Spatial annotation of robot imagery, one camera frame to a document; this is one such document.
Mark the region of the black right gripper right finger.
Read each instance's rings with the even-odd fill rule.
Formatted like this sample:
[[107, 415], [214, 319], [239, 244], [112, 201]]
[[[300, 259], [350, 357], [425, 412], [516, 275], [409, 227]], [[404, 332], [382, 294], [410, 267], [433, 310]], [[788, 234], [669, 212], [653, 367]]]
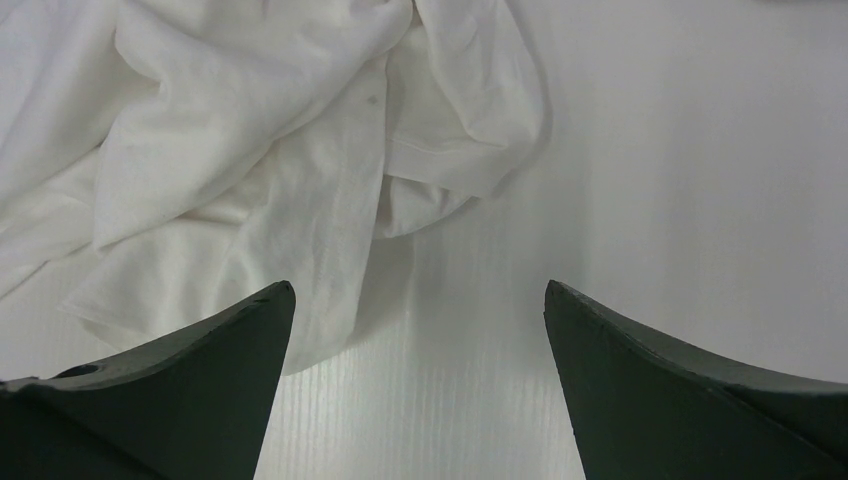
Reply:
[[550, 281], [544, 320], [589, 479], [843, 479], [847, 387], [748, 365]]

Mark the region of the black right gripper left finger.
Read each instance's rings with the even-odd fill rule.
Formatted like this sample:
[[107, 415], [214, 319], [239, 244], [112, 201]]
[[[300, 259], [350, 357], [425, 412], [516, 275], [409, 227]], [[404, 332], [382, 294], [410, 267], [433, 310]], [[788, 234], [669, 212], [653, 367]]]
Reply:
[[250, 479], [296, 305], [286, 281], [51, 378], [1, 385], [5, 479]]

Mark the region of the white t shirt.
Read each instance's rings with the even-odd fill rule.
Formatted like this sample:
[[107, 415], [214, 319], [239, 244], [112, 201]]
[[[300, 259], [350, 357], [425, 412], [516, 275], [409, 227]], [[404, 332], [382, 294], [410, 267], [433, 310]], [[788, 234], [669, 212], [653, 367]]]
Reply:
[[492, 193], [544, 120], [503, 1], [5, 1], [1, 290], [128, 348], [279, 281], [284, 373], [351, 336], [378, 239]]

